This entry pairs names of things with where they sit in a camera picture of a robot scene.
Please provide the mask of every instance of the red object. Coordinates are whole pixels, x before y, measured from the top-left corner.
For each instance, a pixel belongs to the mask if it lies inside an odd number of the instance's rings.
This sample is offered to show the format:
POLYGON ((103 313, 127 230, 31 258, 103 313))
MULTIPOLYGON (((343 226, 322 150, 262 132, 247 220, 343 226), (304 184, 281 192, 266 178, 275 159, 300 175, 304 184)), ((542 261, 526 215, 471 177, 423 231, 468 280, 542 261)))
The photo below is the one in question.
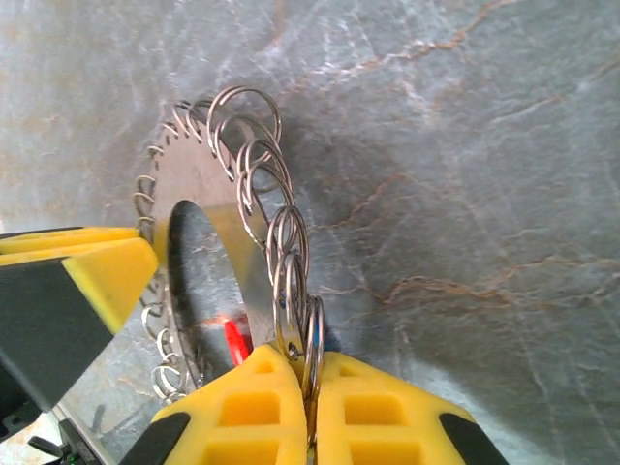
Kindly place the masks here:
POLYGON ((229 345, 232 362, 234 366, 238 366, 243 363, 243 360, 250 356, 250 353, 254 349, 252 347, 252 341, 248 336, 241 333, 234 321, 227 321, 224 323, 224 335, 229 345))

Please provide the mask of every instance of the gray marble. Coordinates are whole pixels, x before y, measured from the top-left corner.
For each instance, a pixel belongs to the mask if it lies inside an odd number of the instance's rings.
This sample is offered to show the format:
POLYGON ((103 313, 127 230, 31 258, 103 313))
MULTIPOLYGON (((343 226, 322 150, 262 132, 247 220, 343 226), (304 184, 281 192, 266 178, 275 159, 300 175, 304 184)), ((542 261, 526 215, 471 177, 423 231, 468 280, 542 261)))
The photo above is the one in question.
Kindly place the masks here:
MULTIPOLYGON (((4 230, 133 224, 170 104, 257 85, 342 350, 512 464, 620 462, 620 3, 9 0, 0 57, 4 230)), ((117 458, 155 362, 133 320, 68 396, 117 458)))

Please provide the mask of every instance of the marble surface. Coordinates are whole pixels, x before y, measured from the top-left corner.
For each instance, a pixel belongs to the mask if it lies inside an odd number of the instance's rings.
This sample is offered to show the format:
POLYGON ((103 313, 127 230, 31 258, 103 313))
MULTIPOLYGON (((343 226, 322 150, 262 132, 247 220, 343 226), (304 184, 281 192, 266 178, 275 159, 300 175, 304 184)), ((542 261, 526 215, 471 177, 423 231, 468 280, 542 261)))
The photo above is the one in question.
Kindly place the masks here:
MULTIPOLYGON (((0 228, 133 224, 170 104, 259 86, 343 352, 512 464, 620 461, 620 3, 8 0, 0 57, 0 228)), ((132 320, 68 395, 116 458, 155 363, 132 320)))

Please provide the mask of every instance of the yellow rubber pad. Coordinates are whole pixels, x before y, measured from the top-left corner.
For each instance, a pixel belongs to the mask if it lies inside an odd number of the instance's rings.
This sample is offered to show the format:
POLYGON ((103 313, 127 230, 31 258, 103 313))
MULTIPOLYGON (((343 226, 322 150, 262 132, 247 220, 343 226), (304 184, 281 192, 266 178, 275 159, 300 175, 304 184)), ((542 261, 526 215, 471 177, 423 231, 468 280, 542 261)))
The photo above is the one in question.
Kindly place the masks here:
POLYGON ((320 465, 464 465, 439 415, 463 409, 349 356, 325 353, 320 465))
POLYGON ((67 257, 62 261, 109 331, 115 334, 157 270, 148 242, 133 238, 1 255, 0 266, 67 257))
POLYGON ((19 254, 57 247, 138 237, 135 228, 76 228, 53 232, 30 232, 0 239, 0 254, 19 254))
POLYGON ((166 465, 306 465, 306 419, 295 373, 270 346, 161 410, 190 422, 166 465))

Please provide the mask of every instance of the yellow clamp jaw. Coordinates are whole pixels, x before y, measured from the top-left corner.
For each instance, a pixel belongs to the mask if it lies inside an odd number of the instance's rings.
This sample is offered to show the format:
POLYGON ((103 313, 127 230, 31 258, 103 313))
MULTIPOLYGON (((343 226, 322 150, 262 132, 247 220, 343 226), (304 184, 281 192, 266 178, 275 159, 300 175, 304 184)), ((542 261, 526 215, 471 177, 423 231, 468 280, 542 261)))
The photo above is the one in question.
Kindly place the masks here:
POLYGON ((123 327, 157 265, 133 228, 0 235, 0 354, 40 409, 123 327))
MULTIPOLYGON (((319 465, 504 465, 463 409, 354 358, 325 354, 319 465)), ((161 410, 121 465, 306 465, 295 372, 268 345, 161 410)))

